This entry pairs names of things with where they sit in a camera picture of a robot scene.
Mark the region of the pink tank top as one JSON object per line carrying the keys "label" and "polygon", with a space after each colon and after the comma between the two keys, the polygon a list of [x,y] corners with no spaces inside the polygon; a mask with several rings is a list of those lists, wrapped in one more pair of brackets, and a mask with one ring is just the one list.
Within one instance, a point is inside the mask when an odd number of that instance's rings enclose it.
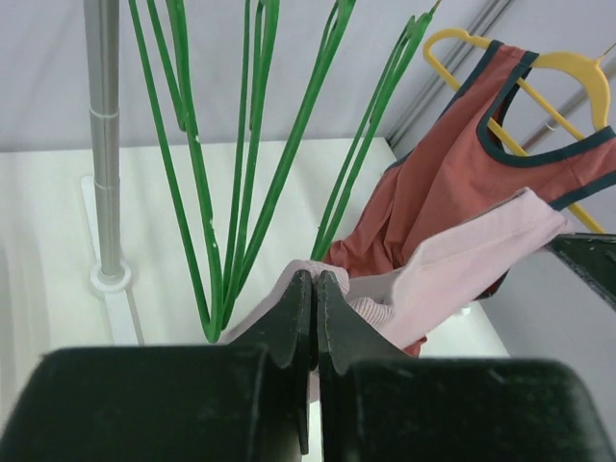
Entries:
{"label": "pink tank top", "polygon": [[524,188],[478,216],[420,243],[400,269],[352,278],[337,266],[293,260],[271,292],[223,336],[240,337],[284,294],[299,270],[318,277],[333,273],[347,304],[372,328],[407,355],[424,336],[473,302],[516,263],[540,250],[570,223]]}

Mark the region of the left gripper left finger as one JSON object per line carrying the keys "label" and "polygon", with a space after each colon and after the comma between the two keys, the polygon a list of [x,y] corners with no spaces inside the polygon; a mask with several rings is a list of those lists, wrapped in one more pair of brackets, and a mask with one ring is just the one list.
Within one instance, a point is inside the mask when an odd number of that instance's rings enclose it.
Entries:
{"label": "left gripper left finger", "polygon": [[243,455],[308,450],[313,280],[296,272],[282,297],[232,345],[233,422]]}

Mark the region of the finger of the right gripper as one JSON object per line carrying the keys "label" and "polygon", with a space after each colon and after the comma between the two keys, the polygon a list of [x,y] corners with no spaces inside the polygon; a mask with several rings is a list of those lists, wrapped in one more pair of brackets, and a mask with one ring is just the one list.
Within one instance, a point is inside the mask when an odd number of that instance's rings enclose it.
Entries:
{"label": "finger of the right gripper", "polygon": [[615,235],[561,234],[548,250],[615,310]]}

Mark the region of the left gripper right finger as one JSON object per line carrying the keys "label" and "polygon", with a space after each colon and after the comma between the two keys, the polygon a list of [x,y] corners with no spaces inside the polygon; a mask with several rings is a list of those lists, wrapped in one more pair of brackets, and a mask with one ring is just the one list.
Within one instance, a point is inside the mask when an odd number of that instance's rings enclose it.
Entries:
{"label": "left gripper right finger", "polygon": [[344,375],[360,362],[408,359],[347,304],[333,272],[321,273],[316,297],[319,375]]}

